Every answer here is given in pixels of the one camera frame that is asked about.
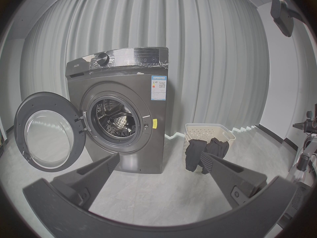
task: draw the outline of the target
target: energy label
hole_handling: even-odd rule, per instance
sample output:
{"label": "energy label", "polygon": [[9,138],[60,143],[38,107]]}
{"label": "energy label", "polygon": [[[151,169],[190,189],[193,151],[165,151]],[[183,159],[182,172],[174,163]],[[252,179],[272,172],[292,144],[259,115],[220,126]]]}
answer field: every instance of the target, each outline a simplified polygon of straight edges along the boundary
{"label": "energy label", "polygon": [[151,100],[166,101],[167,76],[152,76]]}

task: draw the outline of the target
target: yellow sticker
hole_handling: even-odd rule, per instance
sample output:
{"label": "yellow sticker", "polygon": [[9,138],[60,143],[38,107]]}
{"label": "yellow sticker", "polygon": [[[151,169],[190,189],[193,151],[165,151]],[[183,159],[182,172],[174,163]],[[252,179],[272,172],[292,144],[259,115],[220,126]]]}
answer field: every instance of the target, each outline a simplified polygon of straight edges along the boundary
{"label": "yellow sticker", "polygon": [[158,120],[157,119],[153,119],[153,129],[156,129],[158,126]]}

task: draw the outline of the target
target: qr code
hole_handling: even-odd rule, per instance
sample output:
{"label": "qr code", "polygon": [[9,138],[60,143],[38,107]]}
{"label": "qr code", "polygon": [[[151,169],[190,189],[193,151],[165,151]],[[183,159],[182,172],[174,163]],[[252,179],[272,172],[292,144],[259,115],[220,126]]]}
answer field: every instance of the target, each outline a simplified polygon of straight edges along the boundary
{"label": "qr code", "polygon": [[158,87],[159,88],[165,88],[166,81],[160,81]]}

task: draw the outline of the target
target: basket handle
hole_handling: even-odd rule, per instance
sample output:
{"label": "basket handle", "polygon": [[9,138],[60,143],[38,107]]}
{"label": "basket handle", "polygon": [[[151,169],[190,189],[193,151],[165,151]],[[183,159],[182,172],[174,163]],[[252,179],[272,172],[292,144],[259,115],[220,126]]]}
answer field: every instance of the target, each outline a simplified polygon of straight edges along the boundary
{"label": "basket handle", "polygon": [[230,141],[232,139],[229,137],[229,135],[225,131],[222,134],[228,139],[228,141]]}

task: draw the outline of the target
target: control knob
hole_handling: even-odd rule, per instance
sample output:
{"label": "control knob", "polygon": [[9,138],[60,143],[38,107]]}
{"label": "control knob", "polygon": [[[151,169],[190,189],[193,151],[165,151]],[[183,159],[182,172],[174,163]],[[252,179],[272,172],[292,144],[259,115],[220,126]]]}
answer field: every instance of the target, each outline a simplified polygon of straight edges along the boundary
{"label": "control knob", "polygon": [[96,61],[100,66],[106,66],[109,62],[109,56],[105,52],[102,52],[98,55]]}

